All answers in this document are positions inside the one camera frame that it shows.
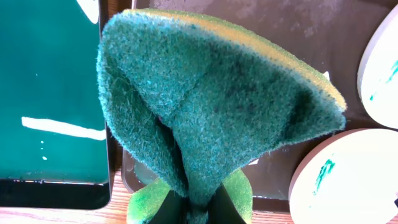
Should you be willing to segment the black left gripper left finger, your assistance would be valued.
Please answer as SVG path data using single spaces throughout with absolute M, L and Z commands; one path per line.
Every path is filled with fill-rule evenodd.
M 186 224 L 187 199 L 170 190 L 148 224 Z

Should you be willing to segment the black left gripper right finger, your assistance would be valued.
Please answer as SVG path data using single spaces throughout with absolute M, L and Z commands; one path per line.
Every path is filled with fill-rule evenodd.
M 207 205 L 207 224 L 246 224 L 221 184 Z

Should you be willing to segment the green and yellow sponge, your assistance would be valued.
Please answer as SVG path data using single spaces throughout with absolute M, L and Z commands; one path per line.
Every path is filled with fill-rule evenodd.
M 242 167 L 264 153 L 344 128 L 345 99 L 278 45 L 216 17 L 127 9 L 104 26 L 96 69 L 114 138 L 155 175 L 134 192 L 128 223 L 148 223 L 170 190 L 187 223 L 207 223 L 223 184 L 246 223 Z

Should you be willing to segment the white plate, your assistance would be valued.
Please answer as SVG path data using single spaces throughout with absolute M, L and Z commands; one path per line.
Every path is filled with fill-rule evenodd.
M 353 129 L 328 138 L 289 186 L 295 224 L 388 223 L 397 215 L 397 131 Z
M 397 7 L 385 17 L 366 46 L 357 72 L 357 89 L 375 122 L 397 128 Z

